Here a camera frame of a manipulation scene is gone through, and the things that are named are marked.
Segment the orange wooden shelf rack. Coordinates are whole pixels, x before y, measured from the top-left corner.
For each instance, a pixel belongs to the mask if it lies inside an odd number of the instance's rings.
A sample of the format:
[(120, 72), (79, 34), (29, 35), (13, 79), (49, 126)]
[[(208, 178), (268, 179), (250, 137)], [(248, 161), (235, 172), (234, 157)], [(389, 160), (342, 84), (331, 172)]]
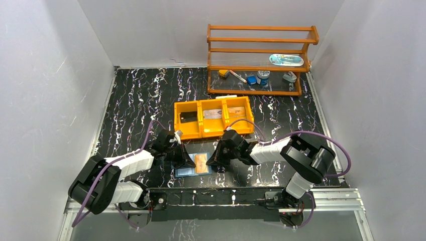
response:
[[(316, 26), (208, 25), (207, 91), (209, 94), (300, 96), (300, 76), (310, 71), (308, 49), (317, 45), (319, 40)], [(299, 67), (276, 66), (269, 61), (272, 54), (297, 55), (304, 64)], [(261, 86), (243, 83), (231, 73), (226, 79), (221, 78), (219, 70), (233, 70), (244, 79), (250, 75), (257, 77), (259, 70), (268, 70), (271, 74), (268, 85)], [(283, 79), (289, 71), (297, 76), (294, 83)]]

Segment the blue card holder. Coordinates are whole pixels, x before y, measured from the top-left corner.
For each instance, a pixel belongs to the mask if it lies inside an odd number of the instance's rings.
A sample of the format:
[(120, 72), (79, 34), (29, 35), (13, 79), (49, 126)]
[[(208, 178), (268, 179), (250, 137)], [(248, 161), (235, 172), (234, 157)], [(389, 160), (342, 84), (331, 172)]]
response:
[[(192, 153), (189, 154), (191, 159), (195, 162), (194, 160), (194, 156), (196, 154), (202, 154), (202, 153)], [(196, 174), (195, 173), (195, 168), (179, 168), (179, 169), (175, 169), (175, 177), (180, 178), (180, 177), (192, 177), (192, 176), (202, 176), (202, 175), (210, 175), (212, 174), (212, 167), (209, 166), (209, 173), (207, 174)]]

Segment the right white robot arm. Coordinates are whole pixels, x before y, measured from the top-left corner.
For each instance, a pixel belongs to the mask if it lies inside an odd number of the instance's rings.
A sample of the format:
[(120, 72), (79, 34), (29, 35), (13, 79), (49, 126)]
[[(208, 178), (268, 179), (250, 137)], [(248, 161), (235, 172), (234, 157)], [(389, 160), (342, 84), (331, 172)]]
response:
[(288, 138), (248, 142), (235, 130), (226, 130), (207, 160), (208, 166), (227, 166), (233, 159), (246, 165), (286, 162), (295, 174), (281, 194), (283, 202), (295, 208), (315, 184), (320, 184), (333, 164), (336, 153), (318, 141), (320, 134), (298, 131)]

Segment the orange credit card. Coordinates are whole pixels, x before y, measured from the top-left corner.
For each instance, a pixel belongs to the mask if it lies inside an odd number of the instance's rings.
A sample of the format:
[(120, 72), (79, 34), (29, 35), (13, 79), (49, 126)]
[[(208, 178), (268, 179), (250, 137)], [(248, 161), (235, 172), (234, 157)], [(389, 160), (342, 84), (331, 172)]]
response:
[(229, 118), (238, 118), (246, 116), (244, 106), (228, 107)]
[(207, 174), (209, 173), (209, 166), (206, 164), (208, 160), (208, 156), (206, 153), (196, 154), (194, 156), (195, 160), (195, 173), (196, 174)]

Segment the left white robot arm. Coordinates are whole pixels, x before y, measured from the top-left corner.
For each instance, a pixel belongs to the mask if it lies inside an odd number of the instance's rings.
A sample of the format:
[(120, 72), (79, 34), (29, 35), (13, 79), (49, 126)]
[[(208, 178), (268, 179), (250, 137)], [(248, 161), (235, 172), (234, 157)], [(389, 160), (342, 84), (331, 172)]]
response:
[(136, 180), (124, 179), (150, 170), (159, 161), (170, 162), (175, 169), (195, 168), (180, 136), (181, 131), (161, 130), (153, 141), (133, 152), (111, 158), (91, 156), (69, 187), (68, 196), (93, 214), (120, 203), (138, 209), (151, 207), (148, 189)]

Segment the yellow three-compartment bin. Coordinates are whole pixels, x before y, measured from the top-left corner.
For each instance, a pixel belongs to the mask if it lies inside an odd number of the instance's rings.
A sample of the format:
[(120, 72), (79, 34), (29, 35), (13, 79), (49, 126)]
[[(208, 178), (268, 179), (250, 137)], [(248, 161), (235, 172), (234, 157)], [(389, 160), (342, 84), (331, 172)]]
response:
[(227, 127), (239, 134), (254, 132), (250, 100), (247, 96), (221, 96), (216, 99), (174, 103), (174, 130), (182, 140), (222, 136)]

